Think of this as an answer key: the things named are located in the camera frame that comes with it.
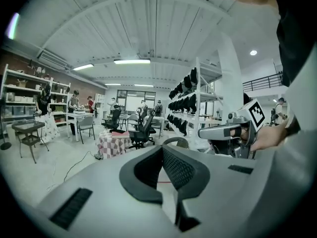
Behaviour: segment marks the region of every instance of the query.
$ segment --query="table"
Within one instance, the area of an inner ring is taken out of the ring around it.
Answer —
[[[67,126],[67,137],[70,137],[69,135],[69,124],[73,123],[75,125],[75,135],[76,135],[76,141],[78,142],[78,133],[77,133],[77,119],[78,118],[85,118],[88,116],[93,116],[93,113],[84,113],[84,114],[75,114],[75,113],[66,113],[66,126]]]
[[[165,118],[164,117],[153,117],[153,120],[160,120],[161,126],[160,126],[160,135],[163,135],[164,131],[164,122]]]
[[[107,130],[101,132],[98,136],[97,147],[104,156],[109,159],[117,155],[126,153],[131,145],[131,139],[128,138],[112,138],[111,133]]]
[[[42,141],[44,143],[44,145],[46,146],[47,150],[49,151],[47,145],[45,144],[45,142],[42,139],[42,130],[41,130],[41,136],[39,136],[39,132],[38,129],[42,128],[45,126],[44,122],[40,122],[40,121],[28,121],[28,122],[22,122],[22,123],[17,123],[17,124],[13,124],[12,128],[16,131],[19,131],[23,134],[25,134],[25,138],[20,139],[20,136],[18,134],[18,139],[20,141],[20,156],[22,158],[21,155],[21,144],[25,144],[28,145],[30,147],[30,151],[34,160],[34,163],[36,164],[35,158],[34,158],[34,154],[33,154],[33,150],[32,150],[32,145]]]

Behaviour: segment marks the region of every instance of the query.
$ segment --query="black office chair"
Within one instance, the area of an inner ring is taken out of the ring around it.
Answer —
[[[118,119],[121,114],[121,110],[113,110],[111,121],[103,123],[106,128],[117,129],[119,127]]]
[[[150,136],[150,128],[151,128],[151,122],[153,120],[153,117],[155,116],[155,111],[151,111],[149,119],[147,120],[146,124],[144,126],[139,126],[139,130],[136,131],[129,131],[130,133],[130,139],[132,142],[135,142],[135,144],[131,145],[130,148],[144,148],[144,143],[150,141],[155,145],[155,142],[153,140],[149,139]]]

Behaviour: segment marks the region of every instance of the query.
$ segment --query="white pillar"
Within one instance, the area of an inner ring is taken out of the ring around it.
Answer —
[[[228,114],[243,106],[243,89],[241,70],[236,51],[229,36],[221,33],[218,54],[223,83],[222,124],[226,123]]]

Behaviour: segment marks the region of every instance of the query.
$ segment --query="floor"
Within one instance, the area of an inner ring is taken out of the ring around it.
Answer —
[[[94,128],[97,138],[104,127],[96,125]],[[68,170],[75,163],[82,160],[86,154],[83,161],[71,169],[67,179],[86,166],[98,162],[93,157],[98,149],[94,138],[92,136],[89,138],[88,130],[82,132],[84,144],[81,141],[76,142],[75,136],[67,138],[66,126],[60,126],[59,131],[60,137],[48,143],[49,152],[44,145],[36,144],[36,148],[33,148],[36,164],[32,159],[29,147],[26,145],[21,146],[23,158],[20,158],[18,141],[8,150],[0,150],[0,167],[13,194],[33,207],[36,207],[52,189],[63,183]],[[158,135],[155,136],[154,134],[154,140],[158,145],[175,136],[175,132],[165,131],[164,136],[160,139]],[[163,194],[163,211],[173,221],[175,218],[174,197],[176,190],[170,183],[165,183],[169,182],[169,179],[163,169],[158,180],[164,182],[158,183],[158,190]]]

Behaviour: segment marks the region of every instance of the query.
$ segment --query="ceiling light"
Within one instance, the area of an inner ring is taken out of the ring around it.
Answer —
[[[150,59],[138,59],[138,60],[114,60],[115,64],[133,64],[133,63],[151,63]]]
[[[252,51],[250,52],[250,55],[255,56],[257,53],[258,53],[258,51],[252,50]]]
[[[86,68],[90,68],[90,67],[94,67],[94,65],[90,63],[88,65],[76,67],[76,68],[74,68],[74,70],[86,69]]]
[[[19,14],[18,13],[15,13],[8,25],[8,28],[7,28],[7,36],[9,39],[14,39],[14,35],[15,35],[15,28],[16,28],[16,25],[18,23],[18,19],[19,19]]]
[[[147,87],[154,87],[153,85],[137,85],[137,84],[135,84],[134,86],[147,86]]]

